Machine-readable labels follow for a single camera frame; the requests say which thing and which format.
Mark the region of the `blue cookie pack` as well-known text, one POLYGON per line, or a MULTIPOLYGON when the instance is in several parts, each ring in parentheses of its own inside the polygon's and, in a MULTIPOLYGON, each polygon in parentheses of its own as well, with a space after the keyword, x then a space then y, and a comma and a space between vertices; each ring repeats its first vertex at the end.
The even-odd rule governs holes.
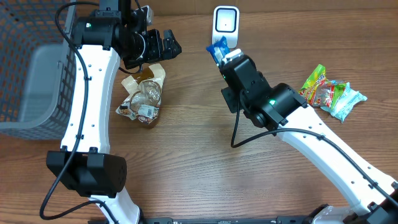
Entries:
POLYGON ((225 36, 222 36, 222 38, 220 40, 217 40, 214 44, 207 46, 206 50, 211 54, 213 60, 218 67, 222 64, 222 61, 226 57, 226 55, 230 53, 230 49, 228 47, 227 39, 225 36))

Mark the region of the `pale green wipes packet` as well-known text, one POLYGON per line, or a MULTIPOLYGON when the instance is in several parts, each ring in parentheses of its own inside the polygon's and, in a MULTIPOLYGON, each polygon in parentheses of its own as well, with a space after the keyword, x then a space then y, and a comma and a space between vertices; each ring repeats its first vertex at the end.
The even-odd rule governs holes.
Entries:
POLYGON ((327 106, 321 106, 320 108, 329 112, 333 117, 343 123, 354 106, 361 101, 366 101, 367 99, 367 96, 364 96, 359 91, 353 90, 350 82, 347 82, 343 94, 339 97, 333 109, 330 109, 327 106))

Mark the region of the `dark grey plastic basket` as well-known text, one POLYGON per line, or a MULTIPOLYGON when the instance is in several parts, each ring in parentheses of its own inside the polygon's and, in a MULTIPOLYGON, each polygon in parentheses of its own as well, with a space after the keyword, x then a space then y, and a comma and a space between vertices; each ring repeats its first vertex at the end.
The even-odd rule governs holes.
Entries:
POLYGON ((1 0, 1 133, 61 139, 72 107, 75 54, 54 22, 61 0, 1 0))

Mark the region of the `white barcode scanner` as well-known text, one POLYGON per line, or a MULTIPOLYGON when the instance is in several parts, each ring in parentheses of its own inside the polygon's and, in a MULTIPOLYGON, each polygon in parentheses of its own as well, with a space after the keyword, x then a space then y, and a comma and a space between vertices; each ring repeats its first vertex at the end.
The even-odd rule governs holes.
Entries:
POLYGON ((217 6, 213 12, 213 28, 211 43, 226 37, 230 49, 238 44, 240 11, 235 6, 217 6))

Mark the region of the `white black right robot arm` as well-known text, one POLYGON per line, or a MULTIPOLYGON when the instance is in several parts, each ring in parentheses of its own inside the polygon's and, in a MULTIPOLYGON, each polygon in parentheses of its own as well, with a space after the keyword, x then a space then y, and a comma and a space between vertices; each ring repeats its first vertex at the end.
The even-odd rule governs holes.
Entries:
POLYGON ((397 223, 397 181, 372 166, 339 138, 315 110, 285 83, 270 87, 244 54, 217 63, 228 84, 224 99, 234 114, 244 113, 265 135, 301 152, 348 202, 322 205, 304 223, 397 223))

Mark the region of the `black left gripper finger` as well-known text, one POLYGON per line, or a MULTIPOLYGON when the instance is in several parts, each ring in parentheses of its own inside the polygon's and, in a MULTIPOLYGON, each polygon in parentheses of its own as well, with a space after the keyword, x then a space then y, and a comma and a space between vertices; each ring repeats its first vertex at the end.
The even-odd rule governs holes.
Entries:
POLYGON ((178 42, 173 34, 173 32, 168 29, 168 30, 164 30, 164 47, 177 47, 178 46, 178 42))
POLYGON ((172 46, 164 47, 163 59, 164 60, 173 59, 180 53, 182 53, 181 46, 172 45, 172 46))

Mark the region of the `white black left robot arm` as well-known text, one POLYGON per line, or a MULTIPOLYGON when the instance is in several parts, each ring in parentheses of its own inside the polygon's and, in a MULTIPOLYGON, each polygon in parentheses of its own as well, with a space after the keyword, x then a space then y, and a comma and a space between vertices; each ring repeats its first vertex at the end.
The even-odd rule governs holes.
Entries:
POLYGON ((79 17, 65 36, 75 54, 76 77, 67 130, 46 165, 62 184, 95 204, 106 223, 144 223, 125 183, 125 158, 110 153, 109 111, 120 64, 140 70, 145 63, 170 60, 182 49, 171 30, 151 28, 149 6, 131 1, 100 1, 79 17))

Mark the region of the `beige brown cookie bag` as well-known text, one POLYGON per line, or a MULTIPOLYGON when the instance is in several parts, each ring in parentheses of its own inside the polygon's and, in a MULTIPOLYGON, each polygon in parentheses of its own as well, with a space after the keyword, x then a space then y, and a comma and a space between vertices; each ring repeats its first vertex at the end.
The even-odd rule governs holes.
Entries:
POLYGON ((117 107, 116 113, 150 125, 159 116, 165 77, 166 72, 159 63, 126 77, 121 84, 129 96, 117 107))

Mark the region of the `green yellow candy bag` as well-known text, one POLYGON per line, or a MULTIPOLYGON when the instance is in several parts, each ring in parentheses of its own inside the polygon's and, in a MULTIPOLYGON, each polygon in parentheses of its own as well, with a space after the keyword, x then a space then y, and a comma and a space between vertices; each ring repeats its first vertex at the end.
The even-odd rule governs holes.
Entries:
POLYGON ((328 110, 332 110, 338 99, 343 95, 347 84, 342 80, 327 79, 326 68, 318 64, 298 93, 310 105, 314 107, 325 106, 328 110))

